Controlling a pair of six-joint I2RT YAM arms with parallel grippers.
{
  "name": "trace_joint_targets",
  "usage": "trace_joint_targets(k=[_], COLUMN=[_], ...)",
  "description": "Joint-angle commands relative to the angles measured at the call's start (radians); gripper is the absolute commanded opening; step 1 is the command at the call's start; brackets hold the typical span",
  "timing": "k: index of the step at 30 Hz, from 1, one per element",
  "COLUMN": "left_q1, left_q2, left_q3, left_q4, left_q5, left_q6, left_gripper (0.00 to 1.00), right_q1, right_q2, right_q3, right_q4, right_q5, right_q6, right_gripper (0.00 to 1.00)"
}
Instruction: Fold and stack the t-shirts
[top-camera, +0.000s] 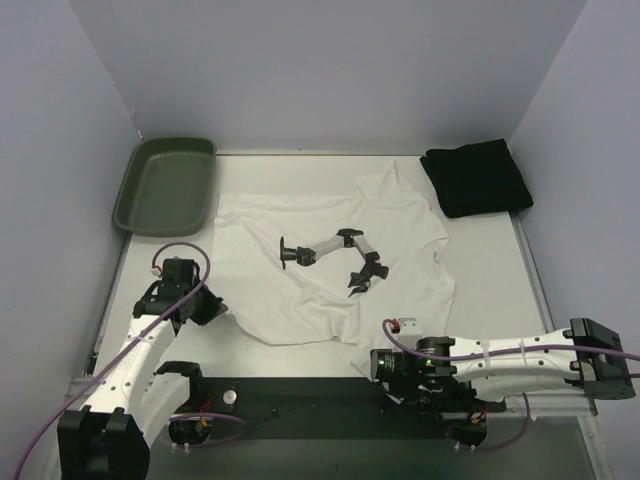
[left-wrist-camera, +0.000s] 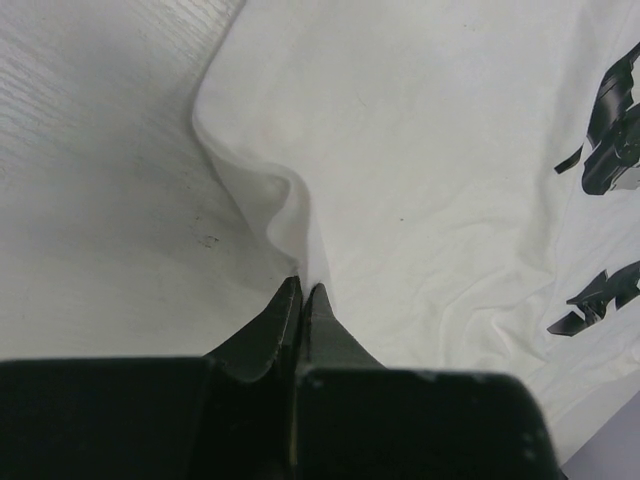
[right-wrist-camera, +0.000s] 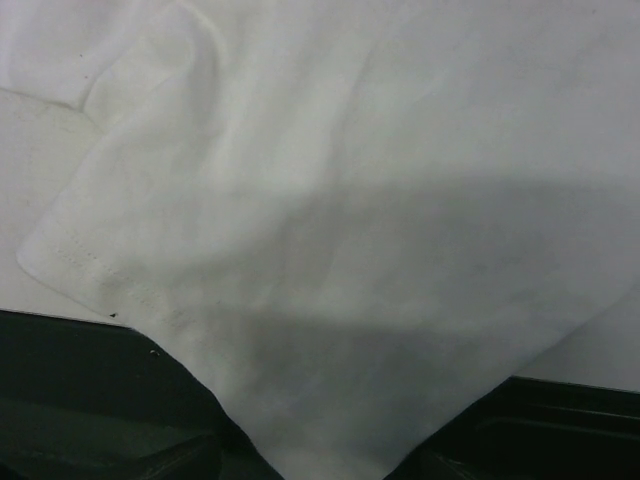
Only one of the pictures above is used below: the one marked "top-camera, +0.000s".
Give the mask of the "white t-shirt with robot print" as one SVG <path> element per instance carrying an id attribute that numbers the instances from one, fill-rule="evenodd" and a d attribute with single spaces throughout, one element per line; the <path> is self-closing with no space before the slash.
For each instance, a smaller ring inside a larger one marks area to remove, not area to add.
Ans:
<path id="1" fill-rule="evenodd" d="M 350 284 L 365 264 L 356 248 L 308 267 L 280 260 L 281 245 L 310 247 L 342 228 L 362 231 L 389 270 L 366 292 Z M 384 320 L 412 318 L 426 336 L 445 333 L 455 293 L 441 258 L 448 240 L 427 199 L 389 164 L 346 196 L 222 196 L 209 284 L 249 335 L 270 345 L 351 344 L 353 366 L 367 372 L 370 351 L 389 344 Z"/>

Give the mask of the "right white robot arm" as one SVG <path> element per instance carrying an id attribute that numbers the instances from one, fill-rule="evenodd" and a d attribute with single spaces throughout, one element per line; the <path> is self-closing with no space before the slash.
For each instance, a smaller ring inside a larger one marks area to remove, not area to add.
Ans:
<path id="1" fill-rule="evenodd" d="M 588 318 L 551 333 L 498 340 L 417 335 L 413 319 L 388 319 L 389 349 L 370 353 L 370 377 L 392 399 L 438 413 L 504 410 L 511 396 L 577 390 L 593 400 L 635 397 L 620 336 Z"/>

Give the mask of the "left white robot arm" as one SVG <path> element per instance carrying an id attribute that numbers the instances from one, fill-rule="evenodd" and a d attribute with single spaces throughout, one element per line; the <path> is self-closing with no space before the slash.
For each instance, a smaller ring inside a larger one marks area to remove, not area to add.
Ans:
<path id="1" fill-rule="evenodd" d="M 150 450 L 176 413 L 212 402 L 200 366 L 161 357 L 187 322 L 204 326 L 227 310 L 202 284 L 199 265 L 169 258 L 137 301 L 120 360 L 107 369 L 79 410 L 57 425 L 64 479 L 143 479 Z"/>

